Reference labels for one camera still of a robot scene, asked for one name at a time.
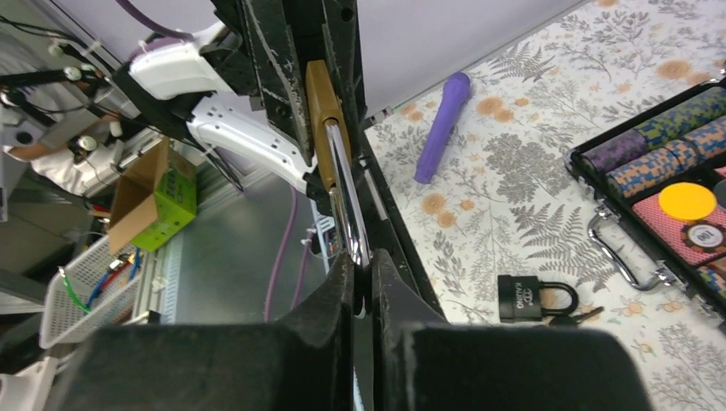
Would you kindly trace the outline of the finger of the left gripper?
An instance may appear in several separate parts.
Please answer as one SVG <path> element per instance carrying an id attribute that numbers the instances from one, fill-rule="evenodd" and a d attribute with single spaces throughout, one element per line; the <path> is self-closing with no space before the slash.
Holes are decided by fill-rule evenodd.
<path id="1" fill-rule="evenodd" d="M 367 111 L 357 2 L 324 0 L 322 6 L 325 61 L 341 100 L 351 155 L 357 158 L 361 153 L 362 124 Z"/>
<path id="2" fill-rule="evenodd" d="M 242 1 L 259 89 L 270 126 L 312 165 L 312 132 L 292 32 L 281 1 Z"/>

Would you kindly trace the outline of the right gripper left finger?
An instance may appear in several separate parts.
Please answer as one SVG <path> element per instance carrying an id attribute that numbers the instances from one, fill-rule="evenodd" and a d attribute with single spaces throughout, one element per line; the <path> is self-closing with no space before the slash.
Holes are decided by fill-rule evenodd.
<path id="1" fill-rule="evenodd" d="M 354 264 L 280 319 L 123 325 L 75 351 L 50 410 L 350 410 Z"/>

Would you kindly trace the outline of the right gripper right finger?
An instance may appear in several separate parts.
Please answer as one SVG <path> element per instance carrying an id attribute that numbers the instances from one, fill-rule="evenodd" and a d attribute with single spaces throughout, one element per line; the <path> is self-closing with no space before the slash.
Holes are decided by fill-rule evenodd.
<path id="1" fill-rule="evenodd" d="M 649 410 L 637 367 L 612 335 L 549 326 L 453 325 L 371 258 L 377 410 Z"/>

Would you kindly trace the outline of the black padlock with keys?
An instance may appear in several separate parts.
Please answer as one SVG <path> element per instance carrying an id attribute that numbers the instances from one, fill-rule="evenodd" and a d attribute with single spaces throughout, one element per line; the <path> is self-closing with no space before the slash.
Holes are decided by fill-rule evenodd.
<path id="1" fill-rule="evenodd" d="M 569 305 L 544 307 L 541 292 L 551 289 L 567 294 Z M 541 322 L 550 318 L 549 326 L 578 327 L 604 311 L 603 307 L 596 307 L 588 313 L 574 315 L 580 302 L 576 290 L 566 283 L 540 281 L 536 276 L 498 276 L 497 295 L 499 318 L 503 323 Z"/>

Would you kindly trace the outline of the brass padlock long shackle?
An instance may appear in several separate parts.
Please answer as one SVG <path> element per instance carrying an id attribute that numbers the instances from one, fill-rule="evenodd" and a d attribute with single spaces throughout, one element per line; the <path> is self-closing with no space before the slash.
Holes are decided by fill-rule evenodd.
<path id="1" fill-rule="evenodd" d="M 370 248 L 351 168 L 351 149 L 341 102 L 323 60 L 306 66 L 306 98 L 318 171 L 336 220 L 338 236 L 362 271 L 370 264 Z"/>

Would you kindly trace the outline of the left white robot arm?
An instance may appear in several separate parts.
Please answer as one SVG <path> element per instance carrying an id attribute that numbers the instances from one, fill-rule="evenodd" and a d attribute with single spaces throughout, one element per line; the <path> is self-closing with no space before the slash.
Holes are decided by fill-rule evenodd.
<path id="1" fill-rule="evenodd" d="M 248 158 L 308 195 L 361 154 L 356 2 L 217 1 L 217 22 L 196 33 L 122 8 L 153 35 L 113 79 L 162 134 Z"/>

